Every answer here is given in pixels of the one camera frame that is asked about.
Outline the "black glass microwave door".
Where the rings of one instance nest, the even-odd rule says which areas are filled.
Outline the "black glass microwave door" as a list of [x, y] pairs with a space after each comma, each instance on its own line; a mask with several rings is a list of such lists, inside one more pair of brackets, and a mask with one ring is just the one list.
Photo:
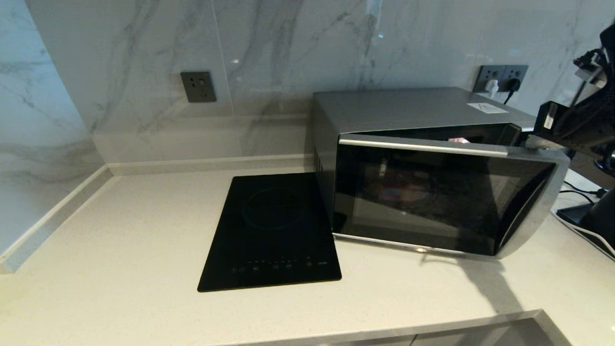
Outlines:
[[558, 150], [343, 134], [332, 232], [417, 252], [505, 258], [538, 230], [568, 167]]

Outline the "silver microwave oven body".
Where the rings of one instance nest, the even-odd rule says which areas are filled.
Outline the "silver microwave oven body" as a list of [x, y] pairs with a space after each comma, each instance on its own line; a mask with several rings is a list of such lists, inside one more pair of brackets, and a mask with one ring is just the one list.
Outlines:
[[[467, 103], [489, 103], [504, 114], [485, 114]], [[338, 140], [341, 134], [514, 123], [531, 131], [536, 118], [458, 87], [317, 92], [306, 130], [320, 194], [332, 221]]]

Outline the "black plug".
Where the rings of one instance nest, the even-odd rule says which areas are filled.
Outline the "black plug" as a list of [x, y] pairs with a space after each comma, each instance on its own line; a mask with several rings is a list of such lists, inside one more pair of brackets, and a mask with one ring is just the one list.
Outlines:
[[512, 98], [514, 93], [518, 92], [521, 86], [521, 80], [518, 78], [510, 79], [506, 85], [506, 90], [508, 91], [508, 95], [504, 101], [504, 105], [506, 105], [509, 100]]

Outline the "white paper label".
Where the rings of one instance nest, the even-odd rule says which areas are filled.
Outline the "white paper label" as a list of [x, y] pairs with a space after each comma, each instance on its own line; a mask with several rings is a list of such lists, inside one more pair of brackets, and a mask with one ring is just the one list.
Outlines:
[[508, 113], [507, 110], [499, 108], [489, 103], [467, 103], [468, 106], [475, 108], [485, 114], [504, 114]]

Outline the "black flat appliance base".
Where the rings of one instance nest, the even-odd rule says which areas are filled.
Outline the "black flat appliance base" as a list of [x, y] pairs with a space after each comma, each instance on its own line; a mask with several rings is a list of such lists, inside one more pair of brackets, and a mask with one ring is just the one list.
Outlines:
[[593, 209], [591, 204], [582, 204], [573, 207], [556, 210], [555, 214], [562, 220], [585, 229], [592, 227], [590, 212]]

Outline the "black rounded appliance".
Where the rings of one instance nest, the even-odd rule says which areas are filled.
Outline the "black rounded appliance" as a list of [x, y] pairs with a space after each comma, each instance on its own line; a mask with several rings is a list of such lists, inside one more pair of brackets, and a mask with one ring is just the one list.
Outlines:
[[580, 221], [584, 233], [591, 241], [605, 250], [609, 245], [615, 250], [615, 187], [604, 195]]

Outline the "black induction cooktop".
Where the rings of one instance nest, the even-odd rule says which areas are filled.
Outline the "black induction cooktop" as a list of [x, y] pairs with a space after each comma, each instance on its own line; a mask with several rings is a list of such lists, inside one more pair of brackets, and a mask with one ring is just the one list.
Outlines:
[[314, 173], [233, 177], [200, 293], [341, 278]]

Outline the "grey double wall socket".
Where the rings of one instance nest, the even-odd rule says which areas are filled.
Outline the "grey double wall socket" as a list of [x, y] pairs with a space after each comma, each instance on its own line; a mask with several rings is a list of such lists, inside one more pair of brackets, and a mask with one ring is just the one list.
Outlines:
[[528, 65], [483, 65], [479, 68], [472, 92], [486, 93], [486, 85], [490, 80], [498, 81], [498, 92], [510, 92], [514, 80], [520, 85], [529, 70]]

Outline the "grey single wall socket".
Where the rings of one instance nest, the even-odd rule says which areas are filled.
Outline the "grey single wall socket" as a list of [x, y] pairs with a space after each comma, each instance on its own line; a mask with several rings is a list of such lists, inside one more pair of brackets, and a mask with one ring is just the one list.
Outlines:
[[210, 72], [180, 72], [180, 77], [189, 103], [217, 101]]

